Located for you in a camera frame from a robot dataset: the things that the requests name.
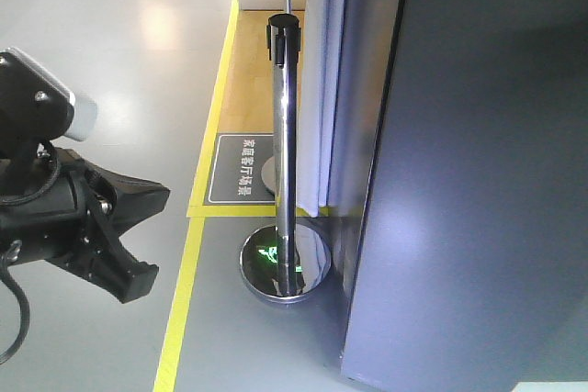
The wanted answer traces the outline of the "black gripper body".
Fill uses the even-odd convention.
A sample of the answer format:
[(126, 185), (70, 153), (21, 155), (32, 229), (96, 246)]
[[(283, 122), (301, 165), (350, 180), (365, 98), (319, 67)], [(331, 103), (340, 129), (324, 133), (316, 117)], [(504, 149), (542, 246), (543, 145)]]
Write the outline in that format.
[(41, 196), (1, 207), (1, 252), (10, 264), (47, 261), (70, 273), (119, 269), (119, 175), (71, 149), (39, 165), (60, 165)]

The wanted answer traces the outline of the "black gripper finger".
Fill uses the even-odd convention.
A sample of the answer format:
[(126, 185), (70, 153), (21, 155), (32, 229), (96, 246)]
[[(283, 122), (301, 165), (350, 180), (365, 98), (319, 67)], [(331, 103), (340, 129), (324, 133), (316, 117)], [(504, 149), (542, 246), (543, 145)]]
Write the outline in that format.
[(85, 162), (85, 181), (89, 187), (89, 201), (96, 202), (90, 209), (87, 232), (89, 239), (97, 232), (91, 225), (95, 215), (103, 215), (120, 237), (144, 220), (161, 213), (170, 196), (170, 190), (160, 183), (117, 174), (91, 162)]
[(147, 296), (159, 273), (152, 263), (138, 261), (99, 209), (88, 209), (81, 229), (65, 254), (49, 263), (98, 286), (119, 302)]

